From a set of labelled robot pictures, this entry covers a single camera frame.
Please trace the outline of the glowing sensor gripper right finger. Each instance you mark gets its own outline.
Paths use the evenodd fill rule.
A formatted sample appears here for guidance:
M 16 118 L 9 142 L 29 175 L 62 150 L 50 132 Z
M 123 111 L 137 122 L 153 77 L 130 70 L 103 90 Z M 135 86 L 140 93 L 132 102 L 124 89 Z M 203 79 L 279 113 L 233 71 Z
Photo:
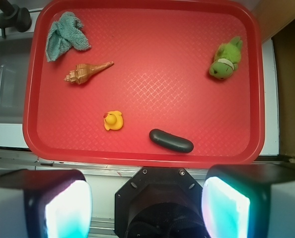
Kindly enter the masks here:
M 295 164 L 214 165 L 201 206 L 212 238 L 295 238 Z

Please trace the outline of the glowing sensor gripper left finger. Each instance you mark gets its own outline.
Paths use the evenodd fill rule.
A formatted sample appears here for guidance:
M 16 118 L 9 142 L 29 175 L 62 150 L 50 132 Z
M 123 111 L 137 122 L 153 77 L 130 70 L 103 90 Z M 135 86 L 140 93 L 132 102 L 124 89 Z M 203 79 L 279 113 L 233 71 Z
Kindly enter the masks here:
M 81 171 L 0 169 L 0 238 L 86 238 L 91 217 Z

